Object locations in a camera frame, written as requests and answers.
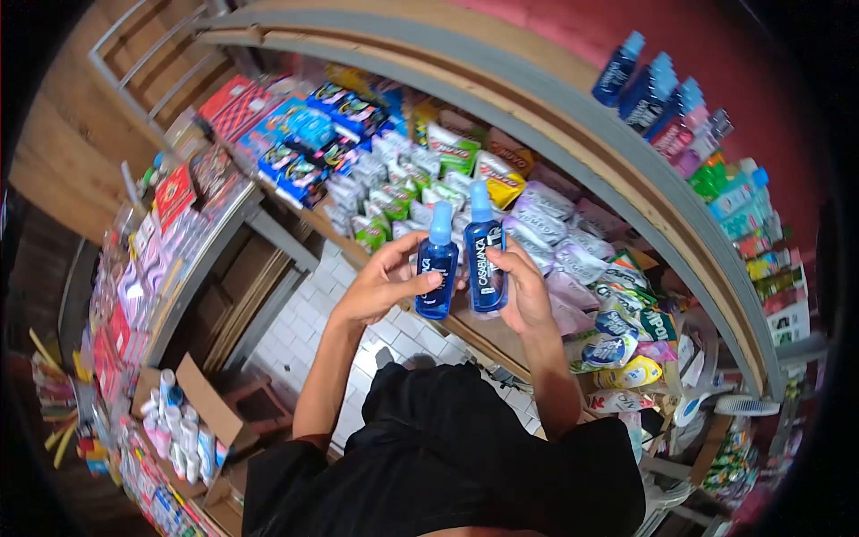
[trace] blue bottle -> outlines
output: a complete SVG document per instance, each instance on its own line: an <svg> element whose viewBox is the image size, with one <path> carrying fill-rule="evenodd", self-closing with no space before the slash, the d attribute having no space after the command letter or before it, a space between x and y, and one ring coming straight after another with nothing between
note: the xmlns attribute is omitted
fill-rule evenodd
<svg viewBox="0 0 859 537"><path fill-rule="evenodd" d="M626 81L630 79L632 71L635 70L638 54L643 47L644 36L633 30L624 44L615 49L606 68L597 79L594 89L591 89L591 95L597 101L607 107L618 105L620 92L626 85Z"/></svg>
<svg viewBox="0 0 859 537"><path fill-rule="evenodd" d="M507 305L507 274L486 259L486 248L505 248L504 230L492 219L486 181L471 184L472 222L463 232L468 259L472 309L480 313Z"/></svg>
<svg viewBox="0 0 859 537"><path fill-rule="evenodd" d="M626 119L630 115L636 104L647 95L656 84L657 78L665 71L673 71L671 66L671 57L665 52L656 54L653 61L645 65L638 71L636 77L626 86L623 93L620 94L618 102L618 116L621 119Z"/></svg>
<svg viewBox="0 0 859 537"><path fill-rule="evenodd" d="M454 208L447 201L433 206L429 238L417 247L417 273L436 271L442 284L426 295L415 296L415 311L427 319L440 320L448 316L450 299L454 295L456 264L460 249L450 240L450 219Z"/></svg>
<svg viewBox="0 0 859 537"><path fill-rule="evenodd" d="M674 71L660 73L649 92L644 94L624 118L624 122L635 132L644 132L656 122L665 109L671 90L677 85Z"/></svg>
<svg viewBox="0 0 859 537"><path fill-rule="evenodd" d="M650 128L642 133L642 137L648 142L651 141L662 131L669 121L677 117L685 117L699 105L706 106L707 103L704 102L704 94L701 92L701 88L698 87L698 81L690 76L668 98L665 108L662 110L662 115Z"/></svg>

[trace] red packet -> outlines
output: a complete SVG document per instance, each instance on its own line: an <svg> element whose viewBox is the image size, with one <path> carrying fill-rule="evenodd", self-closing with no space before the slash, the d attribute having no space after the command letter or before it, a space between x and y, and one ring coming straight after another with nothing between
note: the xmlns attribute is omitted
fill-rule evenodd
<svg viewBox="0 0 859 537"><path fill-rule="evenodd" d="M161 219L161 231L169 228L182 211L196 200L197 193L191 181L191 170L187 164L183 164L159 183L155 190L155 206Z"/></svg>

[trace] product box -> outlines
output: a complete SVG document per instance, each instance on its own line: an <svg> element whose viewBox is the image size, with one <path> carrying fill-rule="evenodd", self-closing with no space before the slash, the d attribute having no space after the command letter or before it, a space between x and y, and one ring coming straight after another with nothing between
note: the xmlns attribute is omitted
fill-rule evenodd
<svg viewBox="0 0 859 537"><path fill-rule="evenodd" d="M158 369L143 368L140 371L140 376L137 380L137 391L134 394L134 401L131 405L131 415L138 420L143 419L141 407L149 398L150 389L158 387L160 375L161 371ZM197 367L189 354L185 354L182 363L176 369L176 384L185 393L186 401L197 410L200 423L208 425L212 432L215 433L217 439L227 447L230 453L229 457L242 457L259 440L259 435L238 414L233 412L209 381L206 380L203 372L200 371L200 368ZM187 481L179 479L173 470L173 463L169 459L158 457L155 447L147 438L146 433L142 432L140 436L152 458L155 459L159 468L167 476L170 485L186 501L205 494L206 485L203 484L203 480L199 480L194 485L189 485ZM220 477L223 466L221 465L215 471L212 481L213 485Z"/></svg>

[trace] yellow packet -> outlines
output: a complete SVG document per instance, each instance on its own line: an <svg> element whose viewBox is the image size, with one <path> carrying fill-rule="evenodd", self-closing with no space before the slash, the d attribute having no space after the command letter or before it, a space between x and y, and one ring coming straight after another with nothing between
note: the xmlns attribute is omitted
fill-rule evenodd
<svg viewBox="0 0 859 537"><path fill-rule="evenodd" d="M502 211L525 190L525 180L501 157L489 151L478 152L475 179L486 181L490 199Z"/></svg>

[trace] green snack packet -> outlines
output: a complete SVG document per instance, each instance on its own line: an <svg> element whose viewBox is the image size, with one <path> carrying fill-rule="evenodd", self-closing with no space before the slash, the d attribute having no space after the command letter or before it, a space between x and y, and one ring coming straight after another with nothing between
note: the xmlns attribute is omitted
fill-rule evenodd
<svg viewBox="0 0 859 537"><path fill-rule="evenodd" d="M367 253L373 253L385 243L385 230L378 218L352 217L355 240Z"/></svg>

